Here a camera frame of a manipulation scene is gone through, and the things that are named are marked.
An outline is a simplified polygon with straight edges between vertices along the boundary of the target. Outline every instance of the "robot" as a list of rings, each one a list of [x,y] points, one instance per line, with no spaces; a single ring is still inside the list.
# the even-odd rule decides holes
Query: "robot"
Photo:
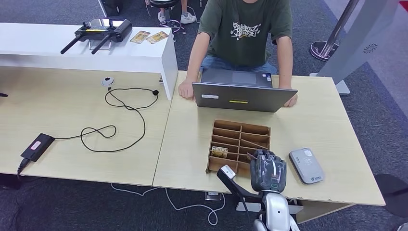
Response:
[[[218,178],[232,194],[261,200],[261,212],[253,223],[255,231],[299,231],[289,214],[287,199],[281,194],[286,186],[286,162],[267,150],[256,150],[251,157],[251,186],[253,194],[234,182],[235,172],[225,165],[217,172]]]

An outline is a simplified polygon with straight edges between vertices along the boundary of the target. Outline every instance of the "white power bank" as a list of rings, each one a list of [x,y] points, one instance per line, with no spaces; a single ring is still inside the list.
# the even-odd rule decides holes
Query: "white power bank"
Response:
[[[303,183],[313,184],[324,179],[323,169],[309,148],[291,151],[289,158]]]

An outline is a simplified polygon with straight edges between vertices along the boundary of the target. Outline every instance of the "logo on power bank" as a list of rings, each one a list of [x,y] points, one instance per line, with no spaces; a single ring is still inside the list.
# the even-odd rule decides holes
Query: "logo on power bank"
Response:
[[[35,143],[33,144],[33,146],[31,146],[30,149],[31,149],[31,150],[36,150],[40,144],[41,144],[41,142],[40,142],[40,141],[37,141],[37,142],[35,142]]]
[[[319,180],[321,177],[312,177],[312,181]]]

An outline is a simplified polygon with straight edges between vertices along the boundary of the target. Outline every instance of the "laptop lid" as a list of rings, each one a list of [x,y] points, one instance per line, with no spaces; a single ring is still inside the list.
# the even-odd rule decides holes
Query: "laptop lid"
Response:
[[[276,112],[297,90],[232,86],[209,83],[192,84],[199,107]]]

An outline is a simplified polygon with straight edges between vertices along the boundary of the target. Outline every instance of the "person's arm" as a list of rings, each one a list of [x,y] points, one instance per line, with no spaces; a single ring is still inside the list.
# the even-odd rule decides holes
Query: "person's arm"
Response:
[[[197,35],[191,49],[189,67],[187,69],[186,80],[196,82],[201,63],[207,53],[210,44],[210,36],[203,32]]]
[[[205,32],[198,34],[195,38],[195,42],[191,49],[186,79],[178,87],[178,94],[181,97],[186,99],[192,99],[194,97],[192,83],[197,82],[198,72],[200,71],[200,66],[207,53],[209,44],[210,36]]]
[[[222,0],[208,0],[205,6],[200,19],[197,37],[191,49],[186,79],[178,86],[178,94],[183,98],[194,98],[192,83],[197,82],[201,63],[207,52],[210,40],[218,32],[223,4]]]
[[[271,21],[272,42],[278,46],[279,88],[292,88],[293,47],[292,47],[292,12],[289,0],[278,0]],[[294,95],[285,107],[297,102]]]
[[[279,88],[292,88],[293,48],[288,36],[276,40],[278,45]]]

